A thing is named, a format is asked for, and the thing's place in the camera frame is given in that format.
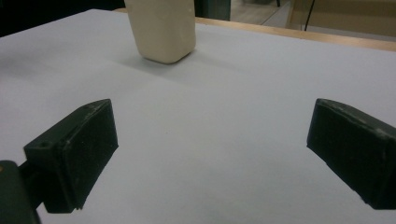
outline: white surface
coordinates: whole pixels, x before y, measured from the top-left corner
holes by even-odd
[[[195,48],[193,0],[125,0],[139,53],[175,63]]]
[[[396,54],[196,26],[180,63],[142,59],[127,14],[92,10],[0,38],[0,158],[89,102],[120,147],[82,211],[46,223],[394,223],[305,147],[315,100],[395,126]]]

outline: wooden table edge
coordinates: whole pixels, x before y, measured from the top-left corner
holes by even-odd
[[[126,13],[126,8],[118,8],[115,11]],[[195,18],[195,21],[204,25],[215,25],[228,27],[232,29],[245,30],[256,33],[264,33],[269,35],[281,35],[299,39],[314,40],[325,43],[333,43],[345,46],[353,46],[367,49],[382,49],[387,51],[396,51],[396,42],[357,38],[341,35],[327,35],[321,33],[305,32],[299,30],[291,30],[278,27],[261,26],[254,24],[246,24],[236,21],[218,21],[206,18]]]

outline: black cable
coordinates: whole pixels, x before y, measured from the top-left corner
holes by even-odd
[[[306,31],[306,27],[308,27],[309,19],[311,18],[312,10],[314,9],[315,0],[312,0],[311,8],[309,9],[308,18],[306,19],[304,31]]]

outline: plastic container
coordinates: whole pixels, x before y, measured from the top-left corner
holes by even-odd
[[[175,63],[195,48],[193,0],[124,0],[139,53]]]

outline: white table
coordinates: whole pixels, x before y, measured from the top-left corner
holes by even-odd
[[[110,98],[120,147],[82,211],[46,223],[394,223],[310,149],[317,98],[396,125],[396,53],[197,24],[180,63],[142,59],[126,14],[0,38],[0,158]]]

